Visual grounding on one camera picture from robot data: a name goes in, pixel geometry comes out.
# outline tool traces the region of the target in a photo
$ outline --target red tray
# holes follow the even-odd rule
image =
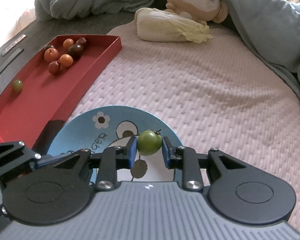
[[[64,73],[51,75],[48,63],[40,50],[15,76],[0,95],[0,143],[22,140],[32,148],[49,121],[66,121],[86,91],[122,48],[119,36],[62,35],[53,44],[59,56],[66,50],[64,40],[87,39],[81,58]],[[23,82],[23,90],[16,95],[12,84]]]

